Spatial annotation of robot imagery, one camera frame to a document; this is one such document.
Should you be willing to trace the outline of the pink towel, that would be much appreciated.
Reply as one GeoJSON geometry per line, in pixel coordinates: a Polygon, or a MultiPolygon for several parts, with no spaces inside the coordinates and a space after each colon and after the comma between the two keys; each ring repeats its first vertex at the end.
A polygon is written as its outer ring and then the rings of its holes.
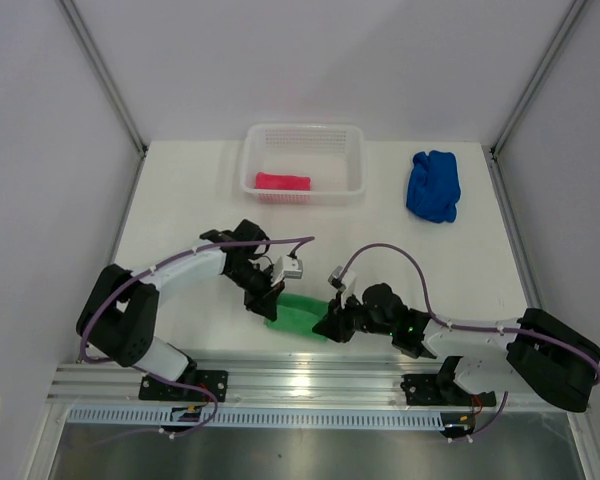
{"type": "Polygon", "coordinates": [[[310,191],[311,178],[307,176],[280,175],[258,172],[255,177],[255,189],[310,191]]]}

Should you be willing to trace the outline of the green towel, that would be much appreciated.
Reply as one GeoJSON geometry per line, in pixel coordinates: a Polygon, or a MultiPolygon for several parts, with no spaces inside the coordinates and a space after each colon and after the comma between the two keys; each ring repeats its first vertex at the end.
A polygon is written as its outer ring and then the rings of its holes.
{"type": "Polygon", "coordinates": [[[268,329],[311,341],[328,341],[326,337],[313,331],[313,327],[327,314],[326,301],[282,293],[277,299],[276,307],[277,319],[264,320],[264,325],[268,329]]]}

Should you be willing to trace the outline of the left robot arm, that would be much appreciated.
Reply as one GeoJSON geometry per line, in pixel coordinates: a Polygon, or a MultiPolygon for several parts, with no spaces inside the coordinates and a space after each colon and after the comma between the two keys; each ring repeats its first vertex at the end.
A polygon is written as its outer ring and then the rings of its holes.
{"type": "Polygon", "coordinates": [[[255,223],[210,230],[187,250],[138,271],[113,263],[105,267],[76,324],[80,356],[88,364],[115,362],[162,378],[177,400],[196,390],[193,361],[155,335],[158,311],[168,297],[207,278],[225,276],[244,292],[246,310],[276,321],[284,281],[257,264],[276,242],[255,223]]]}

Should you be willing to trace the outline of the white plastic basket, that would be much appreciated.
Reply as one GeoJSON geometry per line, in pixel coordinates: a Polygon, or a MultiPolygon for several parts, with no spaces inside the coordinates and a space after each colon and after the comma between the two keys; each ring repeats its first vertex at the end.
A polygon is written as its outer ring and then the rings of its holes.
{"type": "Polygon", "coordinates": [[[348,124],[261,123],[249,128],[239,185],[261,203],[351,205],[367,187],[364,134],[348,124]],[[259,175],[302,177],[309,188],[265,188],[259,175]]]}

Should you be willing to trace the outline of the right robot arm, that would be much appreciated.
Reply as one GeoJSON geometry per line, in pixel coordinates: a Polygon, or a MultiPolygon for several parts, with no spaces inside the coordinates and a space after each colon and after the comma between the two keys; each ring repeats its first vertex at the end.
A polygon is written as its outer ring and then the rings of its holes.
{"type": "Polygon", "coordinates": [[[541,309],[495,326],[438,323],[406,306],[385,283],[362,297],[336,296],[313,333],[346,343],[357,332],[388,336],[400,353],[440,362],[435,374],[407,374],[401,387],[415,406],[493,407],[499,394],[535,394],[569,412],[586,410],[600,348],[541,309]]]}

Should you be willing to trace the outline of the blue towel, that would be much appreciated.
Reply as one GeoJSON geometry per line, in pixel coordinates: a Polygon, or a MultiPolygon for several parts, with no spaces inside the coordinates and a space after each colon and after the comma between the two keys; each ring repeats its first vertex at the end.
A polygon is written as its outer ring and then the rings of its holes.
{"type": "Polygon", "coordinates": [[[406,208],[433,222],[454,223],[461,198],[458,165],[451,152],[431,150],[414,155],[406,189],[406,208]]]}

